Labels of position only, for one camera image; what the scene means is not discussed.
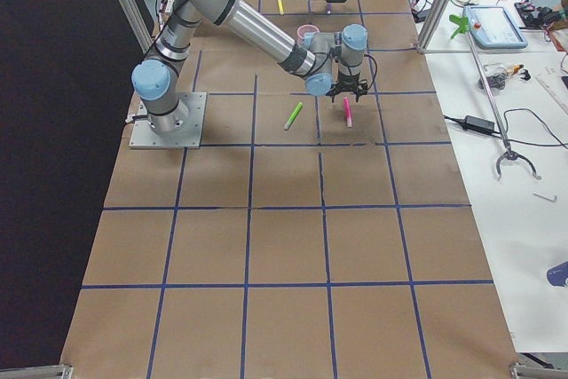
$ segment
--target metal bracket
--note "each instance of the metal bracket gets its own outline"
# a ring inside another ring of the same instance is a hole
[[[509,368],[513,379],[522,377],[532,379],[568,379],[568,370],[555,370],[552,368],[527,367],[513,364]]]
[[[70,366],[42,366],[0,370],[0,379],[71,379]]]
[[[181,93],[179,102],[186,104],[189,109],[189,117],[180,129],[160,135],[152,129],[148,120],[137,120],[130,137],[130,148],[199,148],[207,93]],[[144,114],[147,114],[146,107],[140,103],[137,115]]]

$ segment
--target grabber claw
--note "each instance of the grabber claw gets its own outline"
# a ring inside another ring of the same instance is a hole
[[[535,178],[537,180],[542,179],[542,177],[537,173],[533,162],[531,162],[529,159],[527,159],[522,154],[519,154],[519,153],[517,153],[516,151],[513,151],[513,150],[506,151],[497,159],[497,163],[495,165],[496,168],[497,168],[497,175],[499,175],[499,177],[497,179],[498,180],[501,179],[501,162],[503,160],[511,160],[513,162],[513,161],[518,160],[518,159],[524,160],[525,162],[527,162],[529,164],[529,167],[531,168],[531,171],[532,171],[532,177],[533,178]]]

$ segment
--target yellow marker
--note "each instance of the yellow marker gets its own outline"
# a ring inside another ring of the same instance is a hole
[[[278,10],[280,11],[280,15],[284,15],[284,6],[282,6],[282,0],[278,1]]]

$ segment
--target green marker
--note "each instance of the green marker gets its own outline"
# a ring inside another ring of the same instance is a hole
[[[303,106],[304,106],[304,104],[302,102],[298,102],[298,105],[296,106],[296,108],[294,108],[294,111],[292,112],[292,114],[288,118],[288,121],[284,125],[284,130],[290,129],[290,126],[292,126],[292,123],[298,117],[298,114],[300,113],[300,111],[302,111]]]

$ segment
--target power adapter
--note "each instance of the power adapter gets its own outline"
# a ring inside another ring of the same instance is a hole
[[[419,12],[412,12],[414,22],[416,24],[418,24],[419,22],[424,22],[426,20],[426,17],[428,16],[428,12],[430,12],[430,9],[423,9]]]
[[[474,132],[483,133],[484,135],[493,135],[495,133],[494,122],[480,119],[473,115],[466,115],[463,119],[457,119],[455,122],[459,123],[464,130],[473,130]]]

